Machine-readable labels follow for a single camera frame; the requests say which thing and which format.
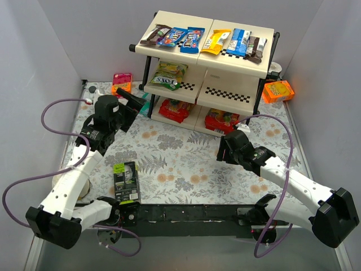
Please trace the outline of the cream three-tier shelf rack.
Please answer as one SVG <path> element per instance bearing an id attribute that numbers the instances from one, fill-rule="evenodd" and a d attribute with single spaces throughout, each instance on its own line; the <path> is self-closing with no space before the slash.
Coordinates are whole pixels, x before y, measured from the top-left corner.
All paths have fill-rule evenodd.
<path id="1" fill-rule="evenodd" d="M 240 117 L 248 117 L 257 113 L 268 69 L 280 37 L 278 32 L 271 28 L 158 11 L 154 14 L 146 33 L 149 33 L 157 24 L 180 28 L 204 28 L 205 33 L 200 40 L 200 46 L 205 45 L 214 30 L 234 30 L 236 28 L 250 30 L 251 34 L 256 37 L 266 38 L 267 43 L 259 64 L 227 54 L 225 50 L 218 55 L 182 53 L 180 42 L 173 48 L 142 43 L 131 44 L 130 51 L 147 57 L 140 89 L 152 95 L 148 112 L 149 118 L 189 130 L 221 136 L 222 133 L 219 130 L 210 130 L 205 126 L 205 118 L 211 108 L 235 113 Z M 178 90 L 170 91 L 150 82 L 148 74 L 153 58 L 188 64 L 182 85 Z M 192 103 L 195 107 L 188 118 L 182 123 L 178 123 L 159 113 L 162 102 L 167 98 Z"/>

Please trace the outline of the teal tissue packet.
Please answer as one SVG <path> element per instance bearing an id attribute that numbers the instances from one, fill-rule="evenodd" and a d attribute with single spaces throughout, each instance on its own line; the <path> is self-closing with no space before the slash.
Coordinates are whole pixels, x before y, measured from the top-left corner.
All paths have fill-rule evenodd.
<path id="1" fill-rule="evenodd" d="M 136 96 L 140 98 L 140 101 L 143 103 L 139 113 L 143 116 L 147 116 L 151 105 L 152 94 L 139 91 Z"/>

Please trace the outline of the black green product box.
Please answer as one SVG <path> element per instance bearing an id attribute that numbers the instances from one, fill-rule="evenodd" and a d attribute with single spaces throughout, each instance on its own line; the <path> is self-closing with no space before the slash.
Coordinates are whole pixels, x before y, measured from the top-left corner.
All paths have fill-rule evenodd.
<path id="1" fill-rule="evenodd" d="M 113 166 L 115 199 L 121 204 L 140 202 L 138 167 L 134 161 Z"/>

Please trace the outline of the red gummy candy bag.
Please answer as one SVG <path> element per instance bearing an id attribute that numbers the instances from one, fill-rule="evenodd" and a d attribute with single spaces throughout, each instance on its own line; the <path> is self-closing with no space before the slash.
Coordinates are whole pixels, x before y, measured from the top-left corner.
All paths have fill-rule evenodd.
<path id="1" fill-rule="evenodd" d="M 205 117 L 205 127 L 209 130 L 228 134 L 235 130 L 235 125 L 240 122 L 240 115 L 211 108 Z"/>

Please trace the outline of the pink orange candy box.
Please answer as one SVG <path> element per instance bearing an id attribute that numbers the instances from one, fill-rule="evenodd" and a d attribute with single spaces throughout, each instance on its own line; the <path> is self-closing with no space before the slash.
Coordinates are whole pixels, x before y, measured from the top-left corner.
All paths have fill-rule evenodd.
<path id="1" fill-rule="evenodd" d="M 117 73 L 113 75 L 112 81 L 112 95 L 117 95 L 117 89 L 121 88 L 122 90 L 131 93 L 131 86 L 133 82 L 133 75 L 131 73 Z"/>

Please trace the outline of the green Fox's candy bag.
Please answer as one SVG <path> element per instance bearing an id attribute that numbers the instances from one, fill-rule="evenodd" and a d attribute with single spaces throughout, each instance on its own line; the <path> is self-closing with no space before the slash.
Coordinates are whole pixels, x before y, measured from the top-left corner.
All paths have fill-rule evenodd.
<path id="1" fill-rule="evenodd" d="M 175 91 L 180 88 L 187 69 L 187 64 L 159 61 L 150 83 Z"/>

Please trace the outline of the brown chocolate bar wrapper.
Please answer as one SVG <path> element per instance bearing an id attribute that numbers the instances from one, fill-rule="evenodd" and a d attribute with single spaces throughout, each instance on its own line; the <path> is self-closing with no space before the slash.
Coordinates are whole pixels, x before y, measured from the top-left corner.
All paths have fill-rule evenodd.
<path id="1" fill-rule="evenodd" d="M 167 33 L 171 30 L 171 27 L 163 24 L 156 24 L 156 26 L 148 32 L 141 40 L 140 44 L 144 45 L 157 45 Z"/>

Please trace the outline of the paper cup behind shelf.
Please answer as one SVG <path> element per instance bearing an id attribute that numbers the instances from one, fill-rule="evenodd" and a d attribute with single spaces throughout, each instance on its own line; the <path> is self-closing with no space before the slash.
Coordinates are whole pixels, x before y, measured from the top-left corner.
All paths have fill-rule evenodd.
<path id="1" fill-rule="evenodd" d="M 267 80 L 279 81 L 281 72 L 282 72 L 281 65 L 277 62 L 271 62 L 270 67 L 268 69 Z"/>

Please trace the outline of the blue snack bag on shelf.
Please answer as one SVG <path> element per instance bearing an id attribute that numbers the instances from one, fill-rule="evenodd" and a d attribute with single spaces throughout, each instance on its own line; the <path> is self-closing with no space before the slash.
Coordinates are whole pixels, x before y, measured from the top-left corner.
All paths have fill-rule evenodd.
<path id="1" fill-rule="evenodd" d="M 244 57 L 251 34 L 250 30 L 235 28 L 226 53 Z"/>

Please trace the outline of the brown chocolate bar on shelf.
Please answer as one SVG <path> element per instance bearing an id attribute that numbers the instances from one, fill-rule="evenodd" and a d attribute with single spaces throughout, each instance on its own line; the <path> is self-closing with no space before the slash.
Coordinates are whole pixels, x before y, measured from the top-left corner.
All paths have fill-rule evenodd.
<path id="1" fill-rule="evenodd" d="M 267 44 L 266 38 L 250 36 L 243 59 L 259 64 L 262 62 L 263 51 Z"/>

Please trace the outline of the blue m&m bag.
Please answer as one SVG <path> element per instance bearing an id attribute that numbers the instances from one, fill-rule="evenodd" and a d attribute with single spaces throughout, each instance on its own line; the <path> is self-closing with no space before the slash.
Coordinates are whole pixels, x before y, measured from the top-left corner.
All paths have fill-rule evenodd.
<path id="1" fill-rule="evenodd" d="M 157 42 L 157 45 L 166 47 L 175 47 L 188 32 L 188 29 L 174 27 L 172 28 L 164 38 Z"/>
<path id="2" fill-rule="evenodd" d="M 204 32 L 205 28 L 188 27 L 188 32 L 186 34 L 185 40 L 182 43 L 180 52 L 187 54 L 198 54 L 199 43 Z"/>

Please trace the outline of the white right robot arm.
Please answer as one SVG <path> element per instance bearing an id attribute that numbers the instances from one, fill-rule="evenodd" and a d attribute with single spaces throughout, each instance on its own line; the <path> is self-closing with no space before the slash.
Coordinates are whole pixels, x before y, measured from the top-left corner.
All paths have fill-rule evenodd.
<path id="1" fill-rule="evenodd" d="M 324 245 L 337 248 L 359 225 L 359 217 L 349 191 L 333 190 L 320 185 L 285 163 L 271 150 L 253 147 L 240 130 L 221 137 L 217 160 L 242 166 L 295 197 L 301 204 L 282 202 L 276 195 L 267 194 L 253 208 L 242 214 L 244 221 L 253 225 L 266 224 L 272 218 L 307 229 Z"/>

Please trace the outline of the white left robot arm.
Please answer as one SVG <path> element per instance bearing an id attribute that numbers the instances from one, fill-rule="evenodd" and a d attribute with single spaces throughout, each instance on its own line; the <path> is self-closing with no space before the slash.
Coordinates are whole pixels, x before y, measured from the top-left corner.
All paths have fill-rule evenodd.
<path id="1" fill-rule="evenodd" d="M 121 228 L 133 214 L 125 211 L 140 199 L 137 168 L 133 162 L 114 167 L 115 197 L 101 196 L 90 204 L 76 209 L 78 198 L 87 185 L 90 173 L 100 163 L 118 131 L 127 132 L 145 100 L 122 89 L 117 93 L 127 100 L 119 102 L 114 95 L 98 91 L 87 103 L 94 105 L 94 113 L 84 122 L 76 137 L 67 172 L 62 173 L 49 195 L 26 212 L 26 220 L 34 235 L 65 249 L 72 248 L 81 233 L 97 223 L 106 229 Z"/>

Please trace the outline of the orange candy box right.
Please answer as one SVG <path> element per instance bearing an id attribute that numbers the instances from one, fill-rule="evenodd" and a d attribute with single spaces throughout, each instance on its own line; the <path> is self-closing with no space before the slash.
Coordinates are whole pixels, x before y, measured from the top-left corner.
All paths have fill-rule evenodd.
<path id="1" fill-rule="evenodd" d="M 291 100 L 295 93 L 287 80 L 266 83 L 262 98 L 266 103 L 276 103 Z"/>

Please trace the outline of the yellow candy wrapper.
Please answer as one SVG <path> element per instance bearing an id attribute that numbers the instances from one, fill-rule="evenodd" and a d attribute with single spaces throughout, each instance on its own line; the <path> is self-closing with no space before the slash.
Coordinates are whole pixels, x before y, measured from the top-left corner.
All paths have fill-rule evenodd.
<path id="1" fill-rule="evenodd" d="M 201 52 L 218 55 L 223 49 L 224 41 L 231 34 L 230 29 L 215 29 L 213 34 L 206 40 Z"/>

